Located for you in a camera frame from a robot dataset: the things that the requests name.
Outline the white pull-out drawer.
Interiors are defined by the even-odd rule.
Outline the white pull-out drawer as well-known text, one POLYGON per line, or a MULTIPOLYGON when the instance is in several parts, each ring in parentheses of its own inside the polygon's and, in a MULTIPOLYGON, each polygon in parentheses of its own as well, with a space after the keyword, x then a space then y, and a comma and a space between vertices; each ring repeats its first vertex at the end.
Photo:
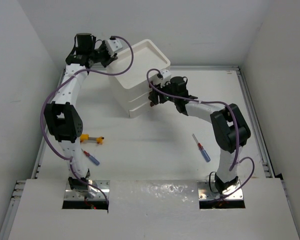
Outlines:
POLYGON ((131 91, 129 91, 126 94, 127 101, 131 102, 131 101, 134 101, 134 100, 140 98, 143 95, 149 95, 149 93, 151 91, 152 91, 152 89, 149 88, 149 87, 148 88, 134 88, 134 89, 131 89, 131 91))

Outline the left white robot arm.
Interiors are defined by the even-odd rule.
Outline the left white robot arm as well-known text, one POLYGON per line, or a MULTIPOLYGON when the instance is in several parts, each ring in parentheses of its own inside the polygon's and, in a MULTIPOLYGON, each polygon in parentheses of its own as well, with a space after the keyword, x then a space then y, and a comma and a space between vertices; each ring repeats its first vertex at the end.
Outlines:
POLYGON ((65 73, 60 88, 43 107, 42 116, 50 135, 59 143, 69 171, 68 183, 73 191, 88 193, 91 190, 90 170, 80 146, 83 121, 76 110, 76 102, 89 69, 96 63, 107 67, 117 59, 122 48, 114 36, 102 40, 96 47, 97 38, 90 33, 78 33, 74 45, 66 57, 65 73))

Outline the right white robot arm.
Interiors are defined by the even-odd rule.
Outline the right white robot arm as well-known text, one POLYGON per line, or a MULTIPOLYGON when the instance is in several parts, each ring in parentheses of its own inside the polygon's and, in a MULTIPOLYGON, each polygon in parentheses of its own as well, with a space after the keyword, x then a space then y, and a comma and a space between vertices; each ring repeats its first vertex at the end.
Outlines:
POLYGON ((251 137, 251 131, 239 107, 222 101, 200 101, 187 90, 188 79, 177 76, 164 86, 154 85, 147 79, 152 91, 148 99, 152 105, 174 103, 176 110, 190 117, 196 117, 212 125, 214 138, 220 147, 219 166, 214 185, 222 194, 237 180, 237 160, 240 152, 251 137))

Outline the white drawer cabinet box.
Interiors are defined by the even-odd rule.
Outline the white drawer cabinet box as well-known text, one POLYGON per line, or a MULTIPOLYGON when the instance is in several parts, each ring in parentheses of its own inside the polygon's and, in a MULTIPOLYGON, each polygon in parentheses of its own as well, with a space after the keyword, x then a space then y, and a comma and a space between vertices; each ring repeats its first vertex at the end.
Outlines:
MULTIPOLYGON (((167 69, 170 71, 171 66, 170 60, 150 39, 144 39, 134 44, 132 50, 134 59, 130 69, 124 74, 108 77, 112 95, 128 117, 129 110, 133 110, 141 104, 150 101, 150 93, 133 101, 127 101, 127 93, 135 88, 151 88, 147 81, 148 70, 158 69, 161 71, 167 69)), ((159 85, 157 74, 157 71, 149 73, 149 80, 152 81, 153 85, 159 85)))

